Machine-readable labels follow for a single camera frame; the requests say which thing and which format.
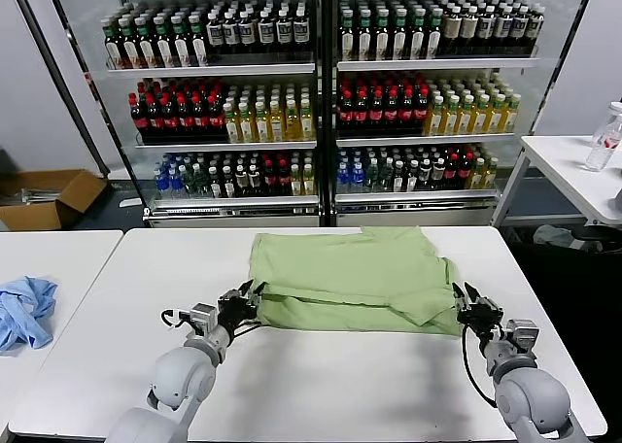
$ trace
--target table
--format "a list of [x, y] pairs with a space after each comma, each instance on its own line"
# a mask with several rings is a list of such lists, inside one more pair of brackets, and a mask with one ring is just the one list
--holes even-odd
[[583, 163], [590, 153], [590, 141], [591, 136], [522, 137], [523, 151], [493, 214], [493, 226], [502, 225], [530, 164], [546, 176], [588, 223], [622, 225], [622, 210], [615, 206], [615, 196], [622, 189], [622, 153], [614, 153], [600, 173], [589, 171]]
[[21, 343], [0, 354], [0, 433], [122, 235], [121, 231], [0, 232], [0, 283], [27, 275], [58, 284], [54, 313], [43, 320], [52, 342], [38, 350]]
[[[159, 313], [189, 308], [247, 280], [259, 232], [353, 233], [357, 228], [133, 229], [57, 342], [10, 421], [23, 435], [105, 438], [123, 411], [145, 406], [149, 371], [183, 344]], [[492, 227], [425, 234], [461, 277], [540, 327], [540, 366], [568, 388], [588, 435], [606, 432], [599, 408], [553, 325]], [[474, 376], [492, 394], [474, 336]], [[498, 411], [471, 387], [460, 339], [405, 333], [260, 328], [235, 340], [191, 441], [424, 442], [510, 440]]]

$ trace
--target white wall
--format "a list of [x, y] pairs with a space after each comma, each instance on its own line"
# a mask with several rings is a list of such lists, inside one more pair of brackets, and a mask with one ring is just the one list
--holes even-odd
[[536, 134], [592, 135], [622, 97], [619, 3], [589, 1]]
[[85, 168], [99, 173], [15, 0], [0, 0], [0, 39], [7, 41], [0, 51], [2, 155], [19, 171]]

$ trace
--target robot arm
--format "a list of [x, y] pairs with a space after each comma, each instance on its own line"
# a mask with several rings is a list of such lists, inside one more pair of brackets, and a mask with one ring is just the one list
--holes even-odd
[[542, 434], [557, 431], [558, 441], [588, 443], [588, 438], [570, 409], [568, 391], [558, 380], [537, 368], [532, 348], [538, 328], [530, 320], [510, 320], [501, 327], [503, 310], [488, 297], [482, 297], [469, 284], [466, 294], [454, 284], [458, 322], [479, 338], [479, 349], [486, 359], [486, 370], [493, 378], [495, 399], [484, 396], [475, 385], [466, 357], [469, 379], [478, 392], [497, 407], [518, 443], [548, 442]]
[[201, 403], [214, 387], [216, 368], [225, 360], [226, 348], [235, 330], [257, 316], [257, 296], [246, 298], [251, 281], [239, 290], [231, 290], [219, 299], [219, 309], [197, 304], [189, 312], [177, 312], [179, 322], [168, 318], [174, 312], [162, 312], [170, 326], [189, 324], [192, 332], [183, 347], [173, 349], [155, 362], [147, 395], [149, 409], [133, 408], [125, 412], [108, 435], [108, 443], [186, 443], [190, 424]]

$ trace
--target table leg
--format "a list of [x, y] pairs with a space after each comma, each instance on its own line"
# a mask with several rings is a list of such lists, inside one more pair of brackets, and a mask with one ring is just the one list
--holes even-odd
[[507, 185], [505, 186], [505, 190], [501, 195], [501, 200], [499, 204], [497, 204], [497, 208], [495, 209], [495, 213], [491, 218], [490, 224], [493, 227], [501, 227], [503, 221], [505, 220], [505, 216], [509, 211], [509, 206], [512, 203], [512, 199], [516, 194], [516, 190], [521, 184], [525, 173], [527, 172], [527, 168], [529, 168], [530, 160], [527, 158], [527, 154], [525, 153], [525, 149], [521, 151], [521, 154], [518, 155], [518, 160], [514, 165], [514, 170], [507, 181]]

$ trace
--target cable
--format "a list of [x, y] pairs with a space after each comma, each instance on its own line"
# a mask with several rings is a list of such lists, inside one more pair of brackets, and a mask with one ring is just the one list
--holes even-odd
[[484, 399], [488, 404], [490, 404], [492, 407], [496, 409], [497, 403], [495, 402], [495, 400], [491, 399], [486, 394], [484, 394], [484, 392], [479, 388], [479, 386], [477, 386], [477, 383], [475, 383], [475, 379], [473, 378], [473, 375], [470, 373], [470, 368], [468, 367], [468, 357], [467, 357], [467, 341], [466, 341], [467, 340], [467, 329], [468, 329], [468, 326], [465, 325], [463, 327], [463, 361], [465, 363], [466, 374], [468, 376], [468, 379], [470, 380], [470, 383], [475, 388], [475, 390], [479, 393], [480, 396], [482, 396], [482, 399]]

